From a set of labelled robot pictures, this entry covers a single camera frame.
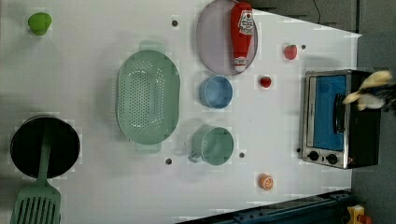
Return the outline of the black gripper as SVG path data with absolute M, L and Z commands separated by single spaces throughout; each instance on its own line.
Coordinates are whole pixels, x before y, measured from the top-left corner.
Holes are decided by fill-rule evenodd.
M 379 98 L 384 105 L 382 106 L 382 110 L 384 112 L 392 112 L 396 111 L 396 85 L 395 84 L 387 84 L 385 86 L 381 86 L 375 88 L 374 91 L 375 97 Z

